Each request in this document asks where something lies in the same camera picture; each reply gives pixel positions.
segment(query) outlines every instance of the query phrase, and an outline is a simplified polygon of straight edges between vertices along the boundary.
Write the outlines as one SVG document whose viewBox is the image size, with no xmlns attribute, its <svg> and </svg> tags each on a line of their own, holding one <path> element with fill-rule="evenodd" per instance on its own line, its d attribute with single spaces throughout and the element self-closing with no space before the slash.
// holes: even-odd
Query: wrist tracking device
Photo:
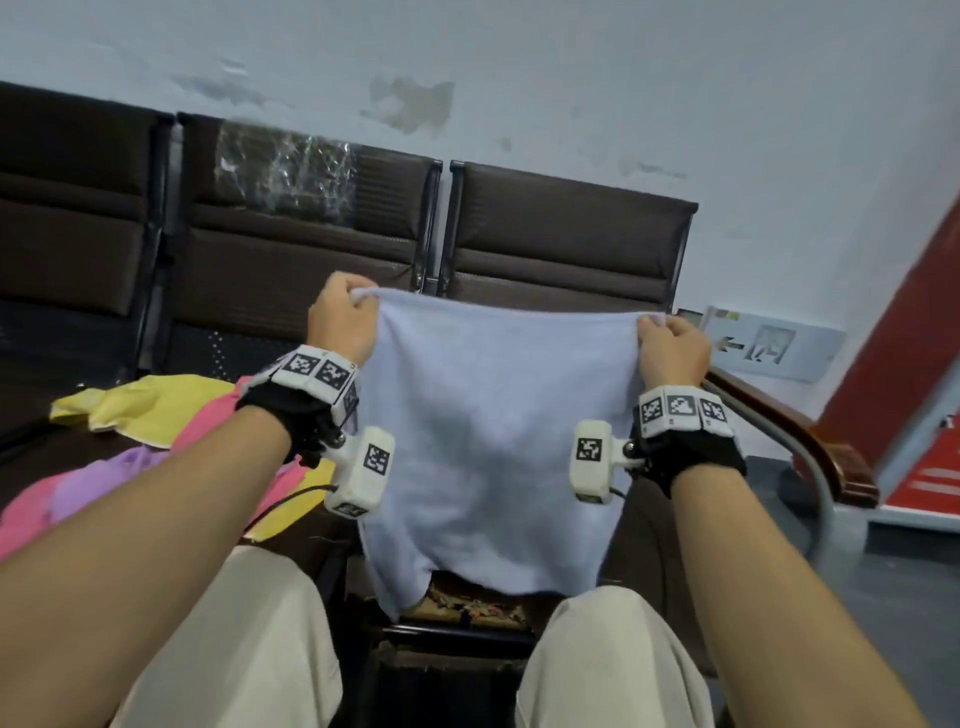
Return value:
<svg viewBox="0 0 960 728">
<path fill-rule="evenodd" d="M 608 504 L 615 468 L 644 475 L 670 497 L 677 475 L 713 464 L 746 474 L 727 408 L 699 387 L 664 385 L 640 396 L 627 439 L 613 437 L 610 423 L 583 420 L 570 453 L 570 486 L 577 499 Z"/>
<path fill-rule="evenodd" d="M 321 458 L 335 466 L 327 510 L 349 519 L 369 513 L 383 499 L 396 451 L 394 436 L 380 427 L 348 435 L 343 425 L 360 401 L 360 370 L 337 352 L 306 344 L 284 354 L 248 379 L 239 410 L 254 405 L 270 412 L 290 435 L 290 451 L 307 468 Z"/>
</svg>

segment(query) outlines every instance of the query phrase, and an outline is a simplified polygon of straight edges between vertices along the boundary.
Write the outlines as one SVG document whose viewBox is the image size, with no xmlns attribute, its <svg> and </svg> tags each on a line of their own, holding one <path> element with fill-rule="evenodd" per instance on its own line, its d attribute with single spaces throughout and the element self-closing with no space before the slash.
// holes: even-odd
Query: forearm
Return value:
<svg viewBox="0 0 960 728">
<path fill-rule="evenodd" d="M 681 549 L 738 726 L 924 726 L 898 677 L 736 471 L 673 485 Z"/>
<path fill-rule="evenodd" d="M 236 545 L 290 448 L 246 407 L 0 563 L 0 705 L 102 725 Z"/>
</svg>

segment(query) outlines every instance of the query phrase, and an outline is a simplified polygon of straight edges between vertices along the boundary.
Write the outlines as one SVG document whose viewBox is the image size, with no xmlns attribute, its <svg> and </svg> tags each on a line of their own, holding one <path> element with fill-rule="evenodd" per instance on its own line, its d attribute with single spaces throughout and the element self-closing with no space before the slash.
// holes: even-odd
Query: beige pants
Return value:
<svg viewBox="0 0 960 728">
<path fill-rule="evenodd" d="M 137 680 L 113 728 L 321 728 L 343 696 L 324 606 L 280 556 L 239 546 Z M 702 728 L 707 684 L 638 595 L 568 599 L 516 696 L 518 728 Z"/>
</svg>

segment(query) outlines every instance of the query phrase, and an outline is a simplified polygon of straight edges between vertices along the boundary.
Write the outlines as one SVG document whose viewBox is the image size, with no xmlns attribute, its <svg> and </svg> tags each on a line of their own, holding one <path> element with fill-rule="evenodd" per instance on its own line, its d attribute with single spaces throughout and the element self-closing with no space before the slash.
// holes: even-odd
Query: black wrist strap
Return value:
<svg viewBox="0 0 960 728">
<path fill-rule="evenodd" d="M 340 428 L 333 423 L 330 405 L 299 389 L 265 381 L 248 389 L 235 409 L 239 411 L 248 404 L 270 412 L 290 435 L 290 451 L 284 463 L 300 455 L 304 466 L 316 468 L 320 453 L 326 447 L 324 443 L 340 433 Z"/>
<path fill-rule="evenodd" d="M 692 432 L 667 430 L 657 437 L 640 441 L 646 458 L 644 474 L 657 483 L 667 497 L 673 481 L 696 465 L 719 465 L 747 474 L 747 463 L 732 437 L 704 430 Z"/>
</svg>

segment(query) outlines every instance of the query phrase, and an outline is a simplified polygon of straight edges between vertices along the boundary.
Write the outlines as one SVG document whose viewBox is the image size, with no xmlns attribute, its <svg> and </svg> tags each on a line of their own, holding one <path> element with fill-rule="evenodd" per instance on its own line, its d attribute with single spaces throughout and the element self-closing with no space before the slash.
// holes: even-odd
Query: person's right hand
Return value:
<svg viewBox="0 0 960 728">
<path fill-rule="evenodd" d="M 641 316 L 636 333 L 641 344 L 640 373 L 648 390 L 662 384 L 700 386 L 712 349 L 706 334 L 679 316 L 669 316 L 665 327 Z"/>
<path fill-rule="evenodd" d="M 317 301 L 310 306 L 306 343 L 337 352 L 362 367 L 376 343 L 376 314 L 380 300 L 368 296 L 353 305 L 350 291 L 375 287 L 372 280 L 353 273 L 331 274 Z"/>
</svg>

